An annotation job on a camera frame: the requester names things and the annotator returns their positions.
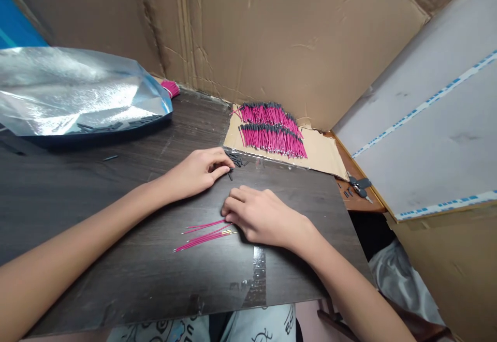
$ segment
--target forearm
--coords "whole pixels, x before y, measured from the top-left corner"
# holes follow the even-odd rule
[[[317,273],[344,320],[361,341],[414,341],[405,324],[376,291],[319,232],[294,249]]]
[[[110,246],[163,205],[144,184],[0,267],[0,331],[19,340]]]

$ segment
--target white cloth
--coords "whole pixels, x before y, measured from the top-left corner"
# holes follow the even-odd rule
[[[377,252],[369,268],[385,297],[429,322],[445,325],[435,300],[398,239]]]
[[[221,342],[295,342],[295,317],[295,304],[234,312]],[[209,316],[119,326],[107,342],[210,342]]]

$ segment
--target blue surface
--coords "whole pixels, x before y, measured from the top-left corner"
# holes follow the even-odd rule
[[[12,0],[0,0],[0,49],[48,46]]]

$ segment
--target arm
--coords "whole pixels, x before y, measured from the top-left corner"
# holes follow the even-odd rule
[[[249,241],[293,251],[317,273],[348,326],[364,342],[414,342],[409,329],[374,287],[303,215],[273,192],[231,190],[221,214]]]
[[[194,151],[160,178],[0,267],[2,340],[18,341],[109,247],[148,215],[196,195],[233,162],[222,148]]]

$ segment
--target table surface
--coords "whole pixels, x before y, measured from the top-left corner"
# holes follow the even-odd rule
[[[345,150],[343,144],[340,142],[340,140],[333,134],[331,131],[326,132],[323,134],[325,137],[328,138],[334,138],[336,140],[337,148],[338,148],[338,153],[342,157],[343,165],[345,166],[345,169],[351,173],[351,175],[356,178],[357,180],[360,180],[364,177],[366,177],[360,168],[357,166],[357,164],[354,162],[350,154]],[[371,188],[366,188],[366,192],[368,193],[368,197],[373,201],[373,203],[370,203],[368,200],[360,197],[357,193],[354,192],[352,187],[350,187],[349,183],[344,182],[340,178],[336,178],[337,183],[340,183],[340,186],[342,187],[340,189],[340,193],[342,194],[342,199],[345,203],[345,207],[347,210],[351,211],[358,211],[358,212],[375,212],[375,213],[386,213],[387,209],[385,206],[382,204],[382,202],[379,200],[378,196],[375,194],[375,192]],[[347,197],[343,192],[347,190],[347,188],[350,187],[352,190],[352,196]]]
[[[9,131],[0,140],[0,264],[98,212],[191,151],[219,146],[229,108],[182,93],[173,120],[146,137],[119,144],[47,152]],[[110,161],[106,157],[118,155]],[[254,246],[240,234],[173,253],[189,225],[220,219],[229,190],[245,184],[272,189],[306,214],[323,236],[369,281],[371,273],[331,175],[251,160],[205,193],[167,206],[140,223],[93,264],[31,330],[31,335],[211,314],[322,298],[310,267],[280,248]]]

